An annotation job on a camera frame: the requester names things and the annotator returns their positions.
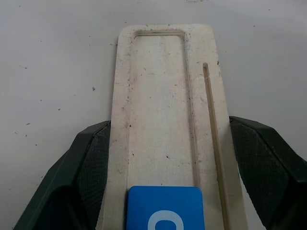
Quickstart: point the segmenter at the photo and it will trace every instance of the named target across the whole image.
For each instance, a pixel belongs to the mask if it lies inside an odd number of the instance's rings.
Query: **blue label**
[[[204,230],[199,188],[134,186],[129,190],[127,230]]]

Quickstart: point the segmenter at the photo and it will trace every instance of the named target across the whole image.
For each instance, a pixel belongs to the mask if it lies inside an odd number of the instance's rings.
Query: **wooden board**
[[[134,185],[197,186],[207,230],[246,230],[215,40],[205,25],[123,29],[97,229],[124,228]]]

